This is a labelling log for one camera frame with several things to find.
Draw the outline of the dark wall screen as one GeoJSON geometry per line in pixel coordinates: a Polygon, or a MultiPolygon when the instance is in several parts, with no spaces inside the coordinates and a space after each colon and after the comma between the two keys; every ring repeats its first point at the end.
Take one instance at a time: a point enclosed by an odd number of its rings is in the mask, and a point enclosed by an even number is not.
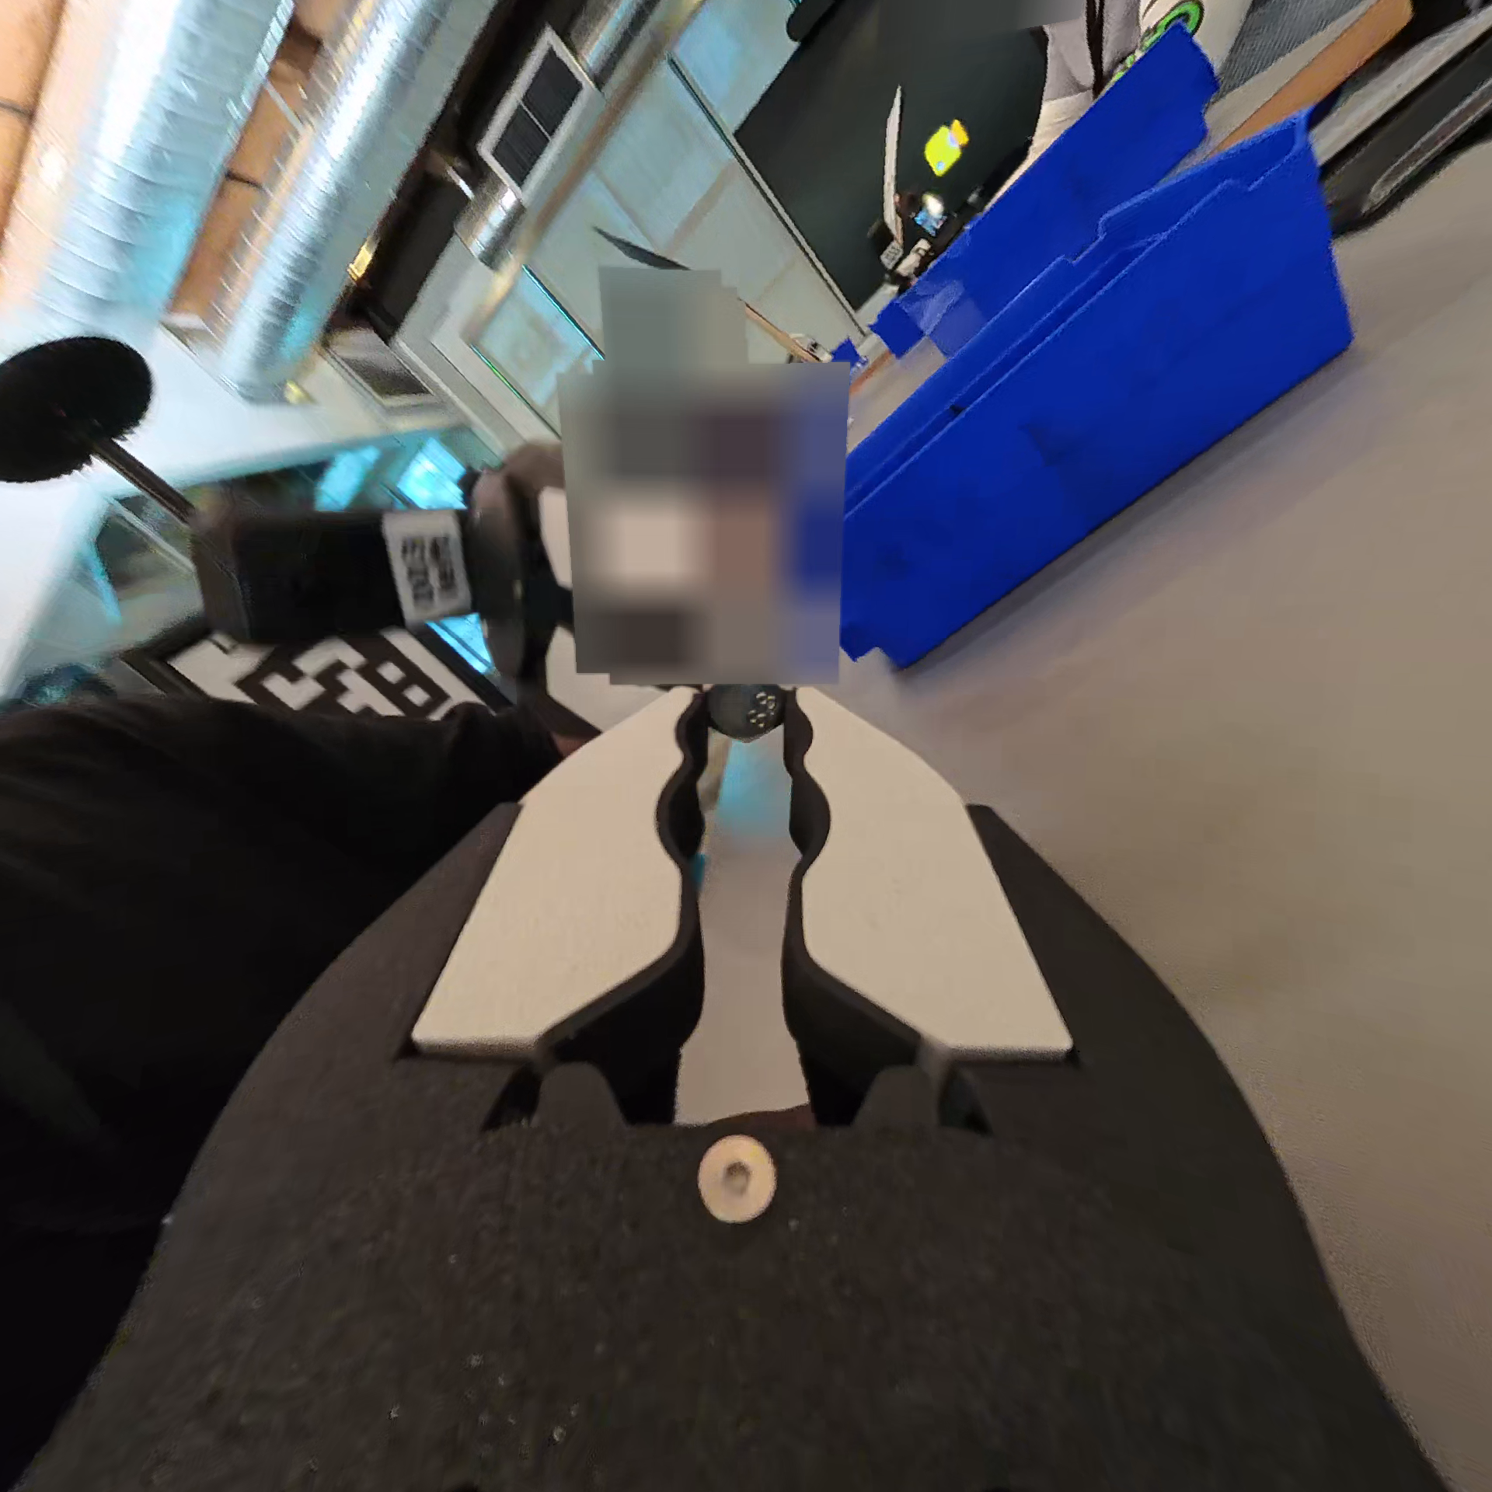
{"type": "Polygon", "coordinates": [[[896,190],[946,209],[1005,182],[1035,133],[1044,4],[829,4],[735,133],[851,309],[881,286],[871,229],[881,222],[881,140],[902,98],[896,190]],[[968,129],[957,169],[933,178],[925,137],[968,129]]]}

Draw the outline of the framed code sign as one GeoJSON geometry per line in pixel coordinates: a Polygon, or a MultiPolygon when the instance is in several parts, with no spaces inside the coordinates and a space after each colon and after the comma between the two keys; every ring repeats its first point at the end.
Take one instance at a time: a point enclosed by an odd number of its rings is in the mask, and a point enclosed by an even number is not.
{"type": "Polygon", "coordinates": [[[276,715],[443,721],[462,705],[505,710],[485,644],[443,624],[387,629],[317,644],[237,644],[203,618],[119,657],[132,688],[245,702],[276,715]]]}

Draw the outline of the white wall vent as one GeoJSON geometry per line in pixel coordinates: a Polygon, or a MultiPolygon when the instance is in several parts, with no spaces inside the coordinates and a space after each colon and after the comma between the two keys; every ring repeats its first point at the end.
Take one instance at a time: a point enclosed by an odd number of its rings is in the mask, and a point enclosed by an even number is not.
{"type": "Polygon", "coordinates": [[[474,145],[500,209],[530,202],[596,98],[593,78],[563,36],[545,28],[474,145]]]}

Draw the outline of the wood-edged table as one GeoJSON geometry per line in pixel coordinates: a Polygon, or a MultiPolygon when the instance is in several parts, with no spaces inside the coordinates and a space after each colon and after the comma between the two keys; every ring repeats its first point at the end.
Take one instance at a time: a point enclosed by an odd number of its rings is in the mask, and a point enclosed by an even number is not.
{"type": "Polygon", "coordinates": [[[1416,4],[1253,4],[1204,122],[1199,158],[1310,110],[1377,55],[1416,4]]]}

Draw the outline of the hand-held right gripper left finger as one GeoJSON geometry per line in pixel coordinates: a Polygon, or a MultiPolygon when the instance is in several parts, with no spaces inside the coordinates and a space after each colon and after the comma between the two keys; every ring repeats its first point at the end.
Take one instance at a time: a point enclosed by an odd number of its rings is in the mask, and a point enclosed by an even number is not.
{"type": "Polygon", "coordinates": [[[631,1126],[675,1126],[699,1026],[704,697],[663,694],[515,809],[410,1026],[428,1059],[593,1066],[631,1126]]]}

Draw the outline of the black round-top stand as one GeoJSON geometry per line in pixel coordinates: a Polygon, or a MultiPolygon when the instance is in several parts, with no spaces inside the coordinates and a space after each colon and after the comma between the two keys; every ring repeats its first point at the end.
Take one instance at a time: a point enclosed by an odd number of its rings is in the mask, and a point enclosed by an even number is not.
{"type": "Polygon", "coordinates": [[[152,403],[145,355],[111,336],[65,336],[3,361],[3,481],[41,483],[92,462],[122,475],[161,512],[192,526],[195,509],[126,450],[152,403]]]}

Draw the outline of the silver spiral air duct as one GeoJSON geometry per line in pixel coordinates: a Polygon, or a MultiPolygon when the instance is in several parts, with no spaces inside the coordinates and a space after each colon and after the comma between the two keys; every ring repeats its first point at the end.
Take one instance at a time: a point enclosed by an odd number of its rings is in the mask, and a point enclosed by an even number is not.
{"type": "Polygon", "coordinates": [[[49,325],[150,336],[293,4],[72,4],[60,96],[13,202],[16,294],[49,325]]]}
{"type": "Polygon", "coordinates": [[[278,403],[301,377],[490,8],[345,5],[208,314],[205,359],[234,394],[278,403]]]}

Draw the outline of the person's black sweater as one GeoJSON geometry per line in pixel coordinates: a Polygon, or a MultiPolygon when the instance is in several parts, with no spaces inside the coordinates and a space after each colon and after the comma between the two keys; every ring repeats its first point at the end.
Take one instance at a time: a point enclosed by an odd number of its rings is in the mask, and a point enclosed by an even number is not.
{"type": "Polygon", "coordinates": [[[234,783],[215,702],[3,716],[3,1251],[152,1228],[289,1008],[450,851],[301,830],[234,783]]]}

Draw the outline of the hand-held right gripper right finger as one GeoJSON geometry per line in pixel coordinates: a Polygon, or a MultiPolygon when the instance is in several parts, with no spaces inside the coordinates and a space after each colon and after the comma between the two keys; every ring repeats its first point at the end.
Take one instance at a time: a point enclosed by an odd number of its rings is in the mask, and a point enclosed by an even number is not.
{"type": "Polygon", "coordinates": [[[784,708],[790,874],[780,1008],[818,1129],[881,1074],[946,1110],[971,1066],[1071,1059],[1071,1032],[961,794],[822,690],[784,708]]]}

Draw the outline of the steel hex bolt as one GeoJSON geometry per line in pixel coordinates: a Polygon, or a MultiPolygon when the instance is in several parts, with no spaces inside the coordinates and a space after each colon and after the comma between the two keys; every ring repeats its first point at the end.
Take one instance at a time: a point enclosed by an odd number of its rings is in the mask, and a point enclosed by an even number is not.
{"type": "Polygon", "coordinates": [[[704,690],[709,728],[735,742],[756,742],[774,731],[793,702],[778,683],[713,683],[704,690]]]}

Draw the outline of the blue plastic bin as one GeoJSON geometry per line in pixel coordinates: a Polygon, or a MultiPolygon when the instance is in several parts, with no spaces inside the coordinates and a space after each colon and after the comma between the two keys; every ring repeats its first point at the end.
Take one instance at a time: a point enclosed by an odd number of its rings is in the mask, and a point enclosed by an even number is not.
{"type": "Polygon", "coordinates": [[[842,654],[919,661],[1351,336],[1309,114],[1129,195],[851,454],[842,654]]]}
{"type": "Polygon", "coordinates": [[[1204,140],[1217,67],[1195,41],[1201,15],[1201,4],[1165,8],[1105,91],[871,321],[891,355],[919,341],[954,355],[1204,140]]]}

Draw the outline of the dark grey flat panel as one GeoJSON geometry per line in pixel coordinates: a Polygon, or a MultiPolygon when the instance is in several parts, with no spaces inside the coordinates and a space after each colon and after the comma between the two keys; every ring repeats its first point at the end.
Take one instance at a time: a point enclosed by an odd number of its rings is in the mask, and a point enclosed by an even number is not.
{"type": "Polygon", "coordinates": [[[1488,140],[1488,4],[1413,4],[1408,28],[1310,122],[1333,237],[1358,232],[1488,140]]]}

